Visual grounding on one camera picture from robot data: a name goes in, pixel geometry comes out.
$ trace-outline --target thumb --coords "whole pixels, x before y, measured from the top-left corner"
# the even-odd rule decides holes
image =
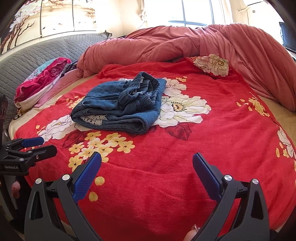
[[[196,227],[196,225],[193,225],[192,230],[189,231],[183,241],[190,241],[198,232],[199,228]]]

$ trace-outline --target pink comforter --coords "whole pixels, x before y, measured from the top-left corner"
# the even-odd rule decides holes
[[[209,54],[227,59],[257,94],[296,110],[295,62],[273,37],[245,24],[137,30],[126,38],[88,47],[79,58],[77,76],[97,74],[106,64],[130,65]]]

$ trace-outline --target headboard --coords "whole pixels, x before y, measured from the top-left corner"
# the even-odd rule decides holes
[[[17,114],[13,103],[15,90],[38,66],[56,57],[78,60],[88,46],[110,39],[111,33],[78,34],[46,40],[8,56],[0,62],[0,94],[8,99],[4,129]]]

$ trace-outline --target folded denim garment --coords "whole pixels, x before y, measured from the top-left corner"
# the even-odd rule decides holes
[[[71,118],[92,129],[143,134],[159,116],[165,84],[146,72],[102,83],[74,107]]]

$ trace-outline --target silver bolt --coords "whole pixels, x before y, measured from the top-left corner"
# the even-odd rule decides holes
[[[258,181],[256,178],[254,178],[254,179],[252,180],[252,183],[254,183],[254,184],[258,184],[259,181]]]
[[[230,175],[225,175],[225,176],[224,176],[224,179],[225,179],[226,181],[231,181],[231,180],[232,180],[232,176],[230,176]]]
[[[63,179],[64,181],[67,181],[67,180],[70,179],[70,175],[66,174],[66,175],[64,175],[64,176],[62,177],[62,179]]]
[[[41,178],[37,178],[36,181],[35,181],[36,184],[39,184],[41,182],[42,182],[42,179]]]

